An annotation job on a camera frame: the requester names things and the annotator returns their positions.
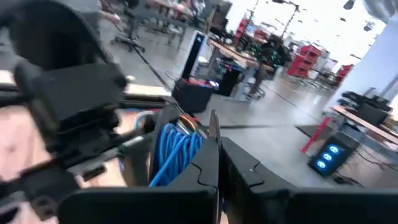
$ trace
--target white wall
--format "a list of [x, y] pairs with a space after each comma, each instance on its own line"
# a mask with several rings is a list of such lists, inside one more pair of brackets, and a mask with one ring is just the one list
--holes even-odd
[[226, 18], [228, 19], [228, 24], [226, 30], [236, 31], [239, 23], [241, 22], [244, 13], [248, 9], [253, 9], [256, 4], [256, 0], [229, 0], [232, 3], [231, 9], [229, 9]]
[[380, 93], [398, 73], [398, 15], [392, 17], [367, 54], [344, 79], [330, 98], [325, 110], [337, 104], [341, 94], [353, 91], [363, 94], [374, 87]]

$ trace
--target person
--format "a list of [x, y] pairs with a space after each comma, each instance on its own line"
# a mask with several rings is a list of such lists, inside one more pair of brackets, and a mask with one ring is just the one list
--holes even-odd
[[253, 98], [253, 96], [259, 90], [262, 81], [269, 75], [269, 73], [272, 73], [274, 71], [274, 69], [271, 66], [272, 65], [271, 56], [274, 50], [275, 50], [275, 42], [272, 41], [271, 39], [267, 43], [261, 45], [261, 54], [260, 54], [261, 57], [257, 59], [258, 61], [260, 61], [261, 64], [257, 69], [256, 73], [254, 74], [254, 78], [256, 79], [256, 81], [251, 87], [249, 94], [246, 96], [248, 100], [251, 100]]

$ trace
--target blue glowing light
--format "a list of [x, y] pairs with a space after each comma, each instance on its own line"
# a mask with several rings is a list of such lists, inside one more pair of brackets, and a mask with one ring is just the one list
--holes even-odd
[[335, 145], [330, 145], [329, 146], [329, 150], [332, 152], [332, 153], [338, 153], [338, 147], [337, 146], [335, 146]]
[[214, 81], [210, 81], [210, 85], [218, 87], [218, 83]]
[[317, 162], [317, 166], [319, 167], [319, 168], [325, 168], [326, 167], [326, 164], [324, 163], [324, 162], [322, 162], [322, 161], [318, 161]]
[[323, 155], [323, 158], [325, 158], [327, 161], [331, 161], [331, 156], [327, 153]]

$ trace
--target floor mat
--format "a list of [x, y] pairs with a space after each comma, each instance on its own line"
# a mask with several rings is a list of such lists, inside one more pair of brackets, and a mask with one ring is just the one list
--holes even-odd
[[[303, 134], [305, 134], [308, 137], [312, 137], [317, 129], [318, 129], [318, 125], [300, 125], [300, 126], [296, 126], [296, 128], [301, 131]], [[330, 127], [325, 127], [322, 132], [319, 134], [318, 139], [317, 140], [326, 140], [327, 138], [329, 138], [330, 134], [332, 133], [332, 129]]]

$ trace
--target blue cable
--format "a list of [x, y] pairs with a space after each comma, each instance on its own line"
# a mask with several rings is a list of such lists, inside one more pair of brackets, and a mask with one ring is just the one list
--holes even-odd
[[166, 186], [171, 183], [193, 159], [201, 145], [203, 137], [181, 133], [173, 124], [166, 124], [158, 138], [155, 160], [160, 167], [149, 187]]

